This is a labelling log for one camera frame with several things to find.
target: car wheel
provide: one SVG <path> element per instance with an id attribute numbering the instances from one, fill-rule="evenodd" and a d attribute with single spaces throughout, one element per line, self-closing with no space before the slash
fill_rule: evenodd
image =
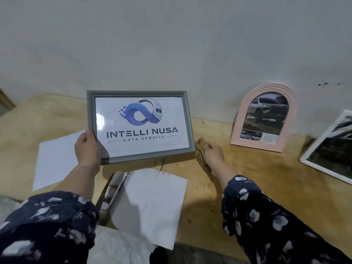
<path id="1" fill-rule="evenodd" d="M 254 113 L 254 121 L 255 122 L 258 122 L 262 119 L 262 113 L 260 110 L 257 110 L 255 113 Z"/>

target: floor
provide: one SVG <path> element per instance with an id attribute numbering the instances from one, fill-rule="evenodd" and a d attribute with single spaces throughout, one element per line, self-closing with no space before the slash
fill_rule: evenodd
<path id="1" fill-rule="evenodd" d="M 19 206 L 19 203 L 0 196 L 0 223 Z M 148 264 L 149 254 L 155 245 L 143 241 L 128 233 L 98 226 L 96 228 L 95 246 L 89 251 L 88 264 Z M 173 251 L 168 251 L 169 264 L 245 264 L 230 257 L 207 250 L 175 244 Z"/>

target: wooden table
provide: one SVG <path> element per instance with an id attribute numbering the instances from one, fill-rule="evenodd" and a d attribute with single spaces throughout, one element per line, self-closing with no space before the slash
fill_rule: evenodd
<path id="1" fill-rule="evenodd" d="M 222 146 L 226 161 L 264 193 L 295 213 L 328 242 L 352 257 L 352 186 L 298 161 L 305 137 L 292 135 L 283 153 L 229 144 L 231 124 L 192 118 L 194 138 Z M 56 95 L 33 97 L 0 117 L 0 194 L 25 200 L 31 192 L 38 145 L 87 127 L 86 101 Z M 162 171 L 188 179 L 176 241 L 247 259 L 235 238 L 222 230 L 221 188 L 192 155 L 166 157 Z M 95 179 L 96 203 L 116 170 L 154 167 L 163 158 L 104 166 Z"/>

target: navy floral blouse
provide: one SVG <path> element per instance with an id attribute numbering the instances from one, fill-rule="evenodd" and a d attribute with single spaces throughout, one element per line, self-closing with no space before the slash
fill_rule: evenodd
<path id="1" fill-rule="evenodd" d="M 352 263 L 243 176 L 228 183 L 221 212 L 251 263 Z M 0 226 L 0 263 L 86 263 L 98 219 L 89 199 L 70 192 L 32 196 Z"/>

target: logo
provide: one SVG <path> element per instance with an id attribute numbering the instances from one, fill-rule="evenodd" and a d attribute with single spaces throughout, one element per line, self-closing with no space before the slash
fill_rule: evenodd
<path id="1" fill-rule="evenodd" d="M 153 106 L 152 113 L 150 113 L 147 107 L 143 105 L 143 103 L 145 102 L 152 104 Z M 139 121 L 134 118 L 134 113 L 137 111 L 141 112 L 143 116 L 145 116 L 144 120 Z M 148 121 L 151 123 L 158 123 L 161 120 L 161 115 L 162 115 L 161 105 L 154 99 L 147 98 L 147 99 L 140 100 L 138 103 L 132 103 L 132 104 L 129 104 L 127 107 L 120 109 L 120 115 L 124 119 L 127 119 L 129 123 L 135 126 L 146 124 Z"/>

